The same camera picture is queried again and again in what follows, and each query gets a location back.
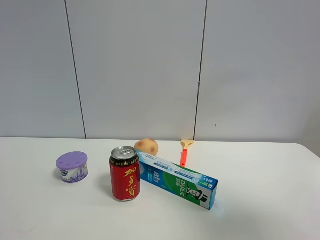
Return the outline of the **red herbal tea can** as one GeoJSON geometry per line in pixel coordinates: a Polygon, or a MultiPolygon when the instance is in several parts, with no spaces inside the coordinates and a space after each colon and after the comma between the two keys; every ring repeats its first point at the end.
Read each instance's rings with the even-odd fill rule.
{"type": "Polygon", "coordinates": [[[109,158],[113,196],[122,202],[134,200],[141,191],[140,159],[136,149],[120,146],[109,158]]]}

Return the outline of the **brown spotted potato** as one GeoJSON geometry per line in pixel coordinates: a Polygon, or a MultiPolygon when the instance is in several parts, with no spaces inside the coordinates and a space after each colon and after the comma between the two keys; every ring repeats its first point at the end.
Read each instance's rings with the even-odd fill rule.
{"type": "Polygon", "coordinates": [[[140,141],[138,141],[134,148],[136,150],[148,153],[150,155],[156,156],[159,151],[159,145],[158,143],[153,140],[152,138],[144,138],[140,141]]]}

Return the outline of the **blue green toothpaste box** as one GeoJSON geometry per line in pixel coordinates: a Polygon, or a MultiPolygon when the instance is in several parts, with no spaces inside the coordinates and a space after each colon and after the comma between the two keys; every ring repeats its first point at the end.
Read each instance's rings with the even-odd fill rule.
{"type": "Polygon", "coordinates": [[[218,180],[138,150],[140,178],[207,210],[215,204],[218,180]]]}

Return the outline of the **purple lidded air freshener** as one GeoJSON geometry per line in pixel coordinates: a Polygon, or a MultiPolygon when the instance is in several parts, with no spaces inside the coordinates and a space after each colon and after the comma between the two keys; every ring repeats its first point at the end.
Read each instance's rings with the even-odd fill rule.
{"type": "Polygon", "coordinates": [[[81,151],[72,151],[61,155],[56,160],[62,181],[76,183],[88,176],[88,156],[81,151]]]}

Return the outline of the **orange handled small spatula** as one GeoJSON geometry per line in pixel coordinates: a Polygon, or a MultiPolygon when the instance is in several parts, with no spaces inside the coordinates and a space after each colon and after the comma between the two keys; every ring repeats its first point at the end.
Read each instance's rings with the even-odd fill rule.
{"type": "Polygon", "coordinates": [[[185,167],[187,163],[187,157],[188,157],[188,147],[192,144],[195,143],[194,140],[186,140],[183,139],[180,141],[181,145],[183,146],[182,154],[181,154],[181,159],[180,159],[180,166],[185,167]]]}

